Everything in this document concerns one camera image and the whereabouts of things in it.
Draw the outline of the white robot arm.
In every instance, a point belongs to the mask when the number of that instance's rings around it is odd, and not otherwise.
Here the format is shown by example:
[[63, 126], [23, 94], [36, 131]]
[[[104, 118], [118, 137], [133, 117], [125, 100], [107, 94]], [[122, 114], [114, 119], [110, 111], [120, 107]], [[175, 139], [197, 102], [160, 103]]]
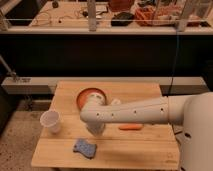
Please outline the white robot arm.
[[92, 134], [105, 123], [181, 124], [179, 171], [213, 171], [213, 92], [118, 105], [105, 105], [103, 95], [90, 93], [80, 118]]

